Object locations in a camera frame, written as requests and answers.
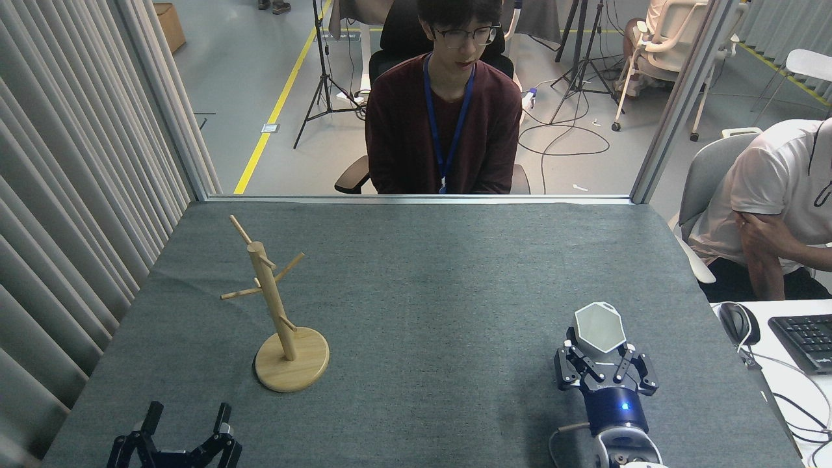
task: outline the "man's hair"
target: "man's hair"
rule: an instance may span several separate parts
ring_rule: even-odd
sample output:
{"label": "man's hair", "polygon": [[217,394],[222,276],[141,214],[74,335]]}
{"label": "man's hair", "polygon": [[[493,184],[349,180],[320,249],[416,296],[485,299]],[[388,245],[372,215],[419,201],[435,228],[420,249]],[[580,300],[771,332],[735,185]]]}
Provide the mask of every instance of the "man's hair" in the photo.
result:
{"label": "man's hair", "polygon": [[430,26],[466,26],[471,20],[498,23],[503,0],[418,0],[418,16]]}

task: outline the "maroon sweater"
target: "maroon sweater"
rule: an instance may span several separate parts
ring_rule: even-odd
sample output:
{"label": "maroon sweater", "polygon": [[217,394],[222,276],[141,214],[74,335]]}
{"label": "maroon sweater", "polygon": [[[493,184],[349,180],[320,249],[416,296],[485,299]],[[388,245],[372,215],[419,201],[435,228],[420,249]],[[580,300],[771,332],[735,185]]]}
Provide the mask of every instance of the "maroon sweater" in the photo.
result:
{"label": "maroon sweater", "polygon": [[[441,186],[423,65],[427,55],[400,63],[373,83],[364,127],[369,174],[379,193],[438,193]],[[473,95],[448,171],[448,193],[508,193],[520,128],[520,90],[504,73],[477,61]],[[433,94],[443,154],[453,140],[463,100]]]}

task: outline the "round wooden base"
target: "round wooden base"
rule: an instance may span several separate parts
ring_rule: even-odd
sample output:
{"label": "round wooden base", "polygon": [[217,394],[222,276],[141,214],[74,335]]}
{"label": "round wooden base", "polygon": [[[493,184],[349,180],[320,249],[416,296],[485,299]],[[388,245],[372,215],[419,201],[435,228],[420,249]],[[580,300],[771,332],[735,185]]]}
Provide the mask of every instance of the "round wooden base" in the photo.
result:
{"label": "round wooden base", "polygon": [[277,333],[269,337],[257,351],[257,378],[271,390],[303,390],[315,383],[329,364],[329,344],[323,335],[311,328],[299,326],[293,337],[297,354],[294,361],[286,359]]}

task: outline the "hexagonal cup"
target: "hexagonal cup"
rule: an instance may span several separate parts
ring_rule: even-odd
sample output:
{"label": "hexagonal cup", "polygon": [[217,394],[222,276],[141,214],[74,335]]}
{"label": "hexagonal cup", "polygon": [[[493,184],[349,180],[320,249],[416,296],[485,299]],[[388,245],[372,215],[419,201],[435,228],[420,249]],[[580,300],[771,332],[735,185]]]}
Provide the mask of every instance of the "hexagonal cup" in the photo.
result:
{"label": "hexagonal cup", "polygon": [[595,361],[626,343],[622,317],[606,302],[593,302],[576,311],[573,326],[578,347]]}

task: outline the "wooden mug tree stand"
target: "wooden mug tree stand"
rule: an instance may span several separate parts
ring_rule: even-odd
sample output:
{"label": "wooden mug tree stand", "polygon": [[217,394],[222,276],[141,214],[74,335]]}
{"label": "wooden mug tree stand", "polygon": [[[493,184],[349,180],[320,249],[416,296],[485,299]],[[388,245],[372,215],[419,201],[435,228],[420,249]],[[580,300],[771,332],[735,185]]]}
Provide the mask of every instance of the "wooden mug tree stand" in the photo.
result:
{"label": "wooden mug tree stand", "polygon": [[263,243],[252,241],[233,215],[230,219],[247,245],[246,250],[249,252],[251,265],[257,274],[255,278],[257,287],[223,294],[220,299],[263,293],[277,333],[269,337],[257,351],[255,358],[257,378],[263,385],[274,391],[303,390],[324,374],[329,364],[329,344],[317,331],[294,326],[289,321],[283,308],[283,301],[280,299],[280,293],[277,291],[277,282],[298,264],[304,254],[298,254],[283,271],[277,276],[272,276],[272,271],[277,269],[277,265],[266,256]]}

